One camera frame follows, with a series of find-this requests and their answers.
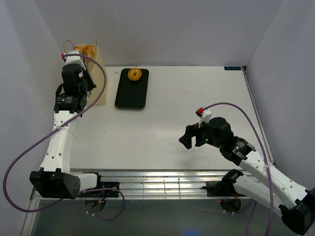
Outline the round pumpkin-shaped bun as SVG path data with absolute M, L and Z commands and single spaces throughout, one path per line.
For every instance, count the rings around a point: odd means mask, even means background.
M 74 47 L 74 50 L 78 50 L 80 54 L 86 55 L 90 58 L 95 58 L 96 55 L 95 45 L 77 45 Z

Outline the metal tongs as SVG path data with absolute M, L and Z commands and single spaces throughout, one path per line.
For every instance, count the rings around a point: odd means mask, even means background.
M 86 51 L 83 52 L 83 55 L 85 55 L 89 58 L 93 58 L 93 56 Z M 94 67 L 94 62 L 91 61 L 90 59 L 84 58 L 84 64 L 85 64 L 85 67 L 88 70 L 88 72 L 92 72 L 92 69 Z

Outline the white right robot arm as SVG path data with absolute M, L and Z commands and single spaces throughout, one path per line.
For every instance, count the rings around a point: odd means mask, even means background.
M 188 125 L 179 138 L 187 149 L 204 144 L 219 149 L 222 156 L 251 173 L 258 181 L 249 179 L 242 171 L 230 170 L 209 190 L 218 195 L 246 195 L 270 207 L 294 233 L 304 235 L 315 222 L 315 191 L 292 181 L 273 165 L 266 165 L 261 154 L 245 139 L 234 136 L 224 118 Z

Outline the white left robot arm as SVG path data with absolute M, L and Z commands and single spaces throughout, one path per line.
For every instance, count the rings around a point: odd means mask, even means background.
M 44 198 L 75 199 L 88 190 L 93 196 L 104 192 L 104 184 L 96 173 L 72 175 L 70 154 L 81 111 L 87 104 L 88 92 L 96 86 L 81 62 L 66 64 L 63 83 L 56 91 L 54 130 L 47 153 L 38 171 L 32 171 L 30 182 Z

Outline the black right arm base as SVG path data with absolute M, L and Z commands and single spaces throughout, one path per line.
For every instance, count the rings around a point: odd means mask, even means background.
M 232 197 L 238 194 L 234 188 L 234 185 L 237 182 L 237 179 L 244 174 L 241 171 L 236 169 L 230 170 L 225 174 L 221 181 L 212 185 L 209 181 L 206 182 L 205 186 L 202 186 L 201 189 L 207 191 L 207 196 L 223 196 L 223 197 Z

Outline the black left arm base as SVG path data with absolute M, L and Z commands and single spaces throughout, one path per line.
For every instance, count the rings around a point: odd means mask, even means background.
M 119 197 L 119 193 L 115 191 L 115 189 L 119 190 L 120 189 L 120 183 L 115 181 L 115 182 L 101 182 L 96 188 L 97 191 L 93 192 L 87 192 L 85 191 L 84 194 L 88 197 L 111 197 L 111 198 L 116 198 Z

